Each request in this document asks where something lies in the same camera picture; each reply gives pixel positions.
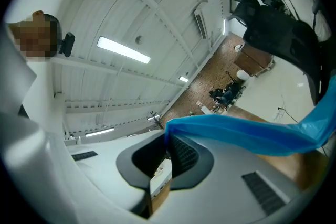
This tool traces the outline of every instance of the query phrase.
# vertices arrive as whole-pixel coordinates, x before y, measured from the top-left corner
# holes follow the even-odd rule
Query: black vent
[[[274,213],[285,205],[285,202],[256,172],[244,175],[242,178],[266,215]]]
[[[202,35],[203,39],[206,39],[205,29],[204,29],[204,26],[203,26],[200,14],[196,15],[196,20],[197,20],[198,26],[199,26],[199,28],[201,30],[201,35]]]
[[[198,161],[198,153],[174,135],[170,136],[169,154],[172,161],[172,177],[189,170]]]
[[[164,135],[161,135],[134,152],[132,156],[133,164],[147,176],[152,178],[157,168],[164,160],[166,151]]]
[[[84,153],[80,153],[80,154],[75,154],[72,155],[73,159],[76,161],[81,161],[82,159],[88,159],[94,156],[97,156],[98,154],[94,151],[89,151],[89,152],[84,152]]]

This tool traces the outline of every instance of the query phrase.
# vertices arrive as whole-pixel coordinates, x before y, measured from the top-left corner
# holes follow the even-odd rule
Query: fluorescent light
[[[183,76],[180,76],[180,77],[179,77],[179,80],[182,80],[182,81],[184,81],[184,82],[188,82],[188,81],[189,81],[189,79],[186,79],[186,78],[183,77]]]
[[[159,117],[159,116],[161,116],[161,115],[156,115],[155,118],[157,118],[157,117]],[[152,120],[152,119],[154,119],[154,117],[149,118],[148,121],[150,121],[150,120]]]
[[[135,50],[132,50],[124,45],[121,45],[119,43],[116,43],[104,37],[99,38],[97,47],[105,49],[105,50],[113,51],[117,54],[121,54],[126,57],[129,57],[129,58],[132,58],[134,60],[144,62],[144,63],[148,63],[149,60],[151,59],[146,55],[143,55]]]
[[[94,136],[94,135],[97,135],[97,134],[104,134],[104,133],[108,133],[108,132],[112,132],[112,131],[114,131],[114,128],[109,128],[109,129],[106,129],[106,130],[103,130],[103,131],[89,133],[89,134],[86,134],[85,136],[89,137],[89,136]]]
[[[223,35],[225,34],[225,24],[226,24],[226,20],[224,20],[224,25],[223,25]]]

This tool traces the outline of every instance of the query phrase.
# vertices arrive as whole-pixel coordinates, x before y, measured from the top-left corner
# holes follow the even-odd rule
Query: air vent
[[[203,39],[207,39],[207,32],[206,32],[204,16],[203,16],[206,4],[207,2],[200,3],[194,12],[195,18],[196,18],[196,21],[197,21],[197,24],[198,24],[198,27],[199,27],[199,30],[201,32]]]
[[[74,154],[72,155],[73,159],[76,161],[81,161],[83,159],[88,159],[94,156],[97,156],[98,154],[94,151],[89,151],[89,152],[84,152],[84,153],[80,153],[80,154]]]
[[[258,175],[257,172],[242,176],[266,215],[270,215],[285,205],[276,192]]]

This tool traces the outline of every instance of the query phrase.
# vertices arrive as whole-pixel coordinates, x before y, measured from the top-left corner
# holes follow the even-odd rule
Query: blue cloth
[[[235,144],[256,154],[287,156],[321,147],[336,129],[336,76],[317,106],[297,124],[263,123],[222,115],[200,115],[167,122],[171,133],[201,135]]]

